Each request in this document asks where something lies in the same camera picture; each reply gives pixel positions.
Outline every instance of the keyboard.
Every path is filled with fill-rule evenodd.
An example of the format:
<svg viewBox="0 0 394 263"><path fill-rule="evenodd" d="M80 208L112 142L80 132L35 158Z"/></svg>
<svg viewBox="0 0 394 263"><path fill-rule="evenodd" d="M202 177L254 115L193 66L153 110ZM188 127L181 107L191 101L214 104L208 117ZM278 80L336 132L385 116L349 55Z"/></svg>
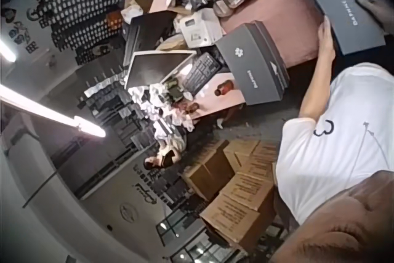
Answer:
<svg viewBox="0 0 394 263"><path fill-rule="evenodd" d="M193 63L193 68L183 81L183 87L195 96L220 68L220 64L205 52Z"/></svg>

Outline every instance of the white t-shirt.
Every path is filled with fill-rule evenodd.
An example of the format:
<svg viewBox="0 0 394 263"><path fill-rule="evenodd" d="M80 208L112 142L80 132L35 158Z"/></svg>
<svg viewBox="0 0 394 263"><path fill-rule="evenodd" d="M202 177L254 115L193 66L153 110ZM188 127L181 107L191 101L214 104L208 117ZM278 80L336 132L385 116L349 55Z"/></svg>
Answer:
<svg viewBox="0 0 394 263"><path fill-rule="evenodd" d="M299 224L325 201L380 170L394 171L394 77L380 66L347 68L332 82L319 121L283 127L278 189Z"/></svg>

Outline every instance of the ceiling light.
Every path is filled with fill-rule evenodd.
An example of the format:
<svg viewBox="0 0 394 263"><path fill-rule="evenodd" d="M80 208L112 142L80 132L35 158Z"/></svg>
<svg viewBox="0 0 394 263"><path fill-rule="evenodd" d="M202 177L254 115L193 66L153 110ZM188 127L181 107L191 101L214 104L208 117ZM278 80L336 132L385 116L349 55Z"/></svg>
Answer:
<svg viewBox="0 0 394 263"><path fill-rule="evenodd" d="M0 84L0 100L15 106L21 110L27 111L29 113L39 115L58 123L63 123L68 126L73 126L78 128L80 131L87 134L105 137L105 131L98 125L91 123L90 121L83 119L79 116L75 116L74 119L65 116L59 112L49 109L37 102L26 98L25 96L14 92L12 89L5 87Z"/></svg>
<svg viewBox="0 0 394 263"><path fill-rule="evenodd" d="M6 44L0 40L0 53L7 61L14 63L17 60L17 56L10 50Z"/></svg>
<svg viewBox="0 0 394 263"><path fill-rule="evenodd" d="M74 116L74 120L78 123L78 128L80 131L100 138L105 137L105 131L98 125L91 123L90 121L79 116Z"/></svg>

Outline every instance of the sleeve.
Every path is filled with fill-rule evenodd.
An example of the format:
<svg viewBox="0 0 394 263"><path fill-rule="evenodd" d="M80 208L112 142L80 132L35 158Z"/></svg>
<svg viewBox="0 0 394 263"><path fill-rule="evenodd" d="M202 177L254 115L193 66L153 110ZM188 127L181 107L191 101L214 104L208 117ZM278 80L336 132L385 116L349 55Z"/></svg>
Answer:
<svg viewBox="0 0 394 263"><path fill-rule="evenodd" d="M284 124L276 165L278 179L282 172L288 171L302 158L315 128L316 121L312 118L291 119Z"/></svg>

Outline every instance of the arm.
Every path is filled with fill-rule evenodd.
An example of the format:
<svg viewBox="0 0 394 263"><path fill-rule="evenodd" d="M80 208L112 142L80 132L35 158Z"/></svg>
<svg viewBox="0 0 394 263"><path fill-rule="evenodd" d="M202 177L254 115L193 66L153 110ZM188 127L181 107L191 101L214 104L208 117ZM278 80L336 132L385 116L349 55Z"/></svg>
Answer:
<svg viewBox="0 0 394 263"><path fill-rule="evenodd" d="M335 59L331 25L327 17L319 28L319 56L311 83L301 104L299 117L312 118L316 122L324 113L330 96L332 61Z"/></svg>
<svg viewBox="0 0 394 263"><path fill-rule="evenodd" d="M166 141L164 141L162 139L157 139L157 141L159 142L159 145L160 145L159 150L162 150L167 146Z"/></svg>

